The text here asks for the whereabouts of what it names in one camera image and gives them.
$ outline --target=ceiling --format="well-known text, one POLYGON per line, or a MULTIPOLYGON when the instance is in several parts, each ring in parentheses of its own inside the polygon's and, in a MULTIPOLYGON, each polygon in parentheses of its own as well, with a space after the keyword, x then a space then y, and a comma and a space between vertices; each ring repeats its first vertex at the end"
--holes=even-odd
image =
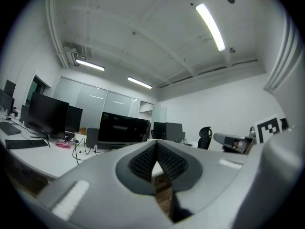
POLYGON ((54 7, 63 46, 154 87, 255 58, 255 18, 263 9, 260 0, 54 0, 54 7), (194 8, 199 3, 214 17, 227 50, 218 51, 194 8))

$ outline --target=black keyboard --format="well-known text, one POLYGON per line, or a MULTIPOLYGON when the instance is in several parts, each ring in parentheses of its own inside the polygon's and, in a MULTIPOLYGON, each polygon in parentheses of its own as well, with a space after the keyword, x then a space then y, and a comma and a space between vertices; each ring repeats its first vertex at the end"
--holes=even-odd
POLYGON ((21 149, 30 147, 44 147, 48 144, 43 140, 5 140, 7 149, 21 149))

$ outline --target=office chair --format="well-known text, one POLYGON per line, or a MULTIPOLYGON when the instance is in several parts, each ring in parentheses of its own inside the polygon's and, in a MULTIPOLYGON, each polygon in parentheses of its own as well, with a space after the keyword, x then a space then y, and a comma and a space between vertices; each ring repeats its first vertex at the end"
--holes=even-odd
POLYGON ((199 132, 200 139, 198 141, 198 148, 207 150, 211 143, 212 135, 210 126, 202 128, 199 132))

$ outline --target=desk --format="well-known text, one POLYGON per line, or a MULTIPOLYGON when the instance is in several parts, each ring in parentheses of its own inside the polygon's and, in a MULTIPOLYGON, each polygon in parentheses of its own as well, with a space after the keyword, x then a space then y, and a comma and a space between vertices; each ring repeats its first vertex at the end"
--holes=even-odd
MULTIPOLYGON (((6 118, 5 114, 6 114, 5 112, 0 112, 0 122, 3 121, 2 118, 4 119, 6 118)), ((15 119, 14 122, 21 125, 18 119, 15 119)), ((34 136, 34 134, 31 134, 26 129, 23 129, 18 125, 14 125, 14 127, 21 130, 21 134, 27 139, 35 140, 35 138, 30 138, 30 136, 34 136)), ((0 141, 5 147, 5 139, 26 140, 21 134, 8 136, 0 129, 0 141)), ((80 142, 83 138, 86 139, 86 136, 81 134, 76 134, 76 138, 80 142)), ((37 172, 40 175, 45 176, 46 178, 48 178, 48 180, 57 179, 77 166, 77 161, 72 156, 74 147, 71 148, 58 147, 55 145, 56 141, 49 141, 49 143, 51 148, 49 148, 49 146, 45 146, 45 147, 34 147, 34 148, 25 148, 25 149, 11 149, 9 150, 9 152, 26 167, 30 168, 31 170, 37 172)), ((197 148, 196 142, 192 144, 193 144, 192 147, 197 148)), ((93 152, 93 150, 90 151, 89 148, 86 148, 86 152, 88 153, 90 151, 90 153, 86 155, 84 149, 85 149, 84 142, 82 141, 82 143, 76 148, 78 159, 87 160, 96 155, 93 152)), ((163 171, 159 163, 157 162, 152 170, 152 177, 156 177, 161 174, 163 174, 163 171)))

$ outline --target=black monitor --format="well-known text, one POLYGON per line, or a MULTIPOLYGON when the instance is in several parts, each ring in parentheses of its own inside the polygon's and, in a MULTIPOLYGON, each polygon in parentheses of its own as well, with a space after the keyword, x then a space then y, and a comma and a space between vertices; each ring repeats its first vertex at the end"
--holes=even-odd
POLYGON ((164 134, 166 133, 166 123, 154 122, 153 123, 153 139, 163 139, 164 134))
POLYGON ((3 94, 3 109, 7 111, 7 116, 12 113, 14 107, 15 99, 9 96, 7 93, 3 94))
POLYGON ((82 109, 69 106, 66 118, 66 131, 79 132, 81 125, 82 109))
POLYGON ((102 145, 130 145, 147 140, 148 120, 103 112, 99 142, 102 145))
POLYGON ((185 138, 182 124, 166 122, 166 140, 180 142, 185 138))
POLYGON ((7 80, 4 88, 4 92, 9 96, 13 97, 16 84, 7 80))
POLYGON ((20 122, 23 124, 24 122, 24 125, 25 126, 28 126, 28 118, 29 118, 29 107, 28 106, 25 106, 23 105, 21 107, 21 114, 20 114, 20 122))
POLYGON ((65 139, 65 123, 69 104, 39 93, 30 101, 28 125, 44 135, 65 139))
POLYGON ((4 91, 0 89, 0 106, 3 107, 4 105, 4 91))

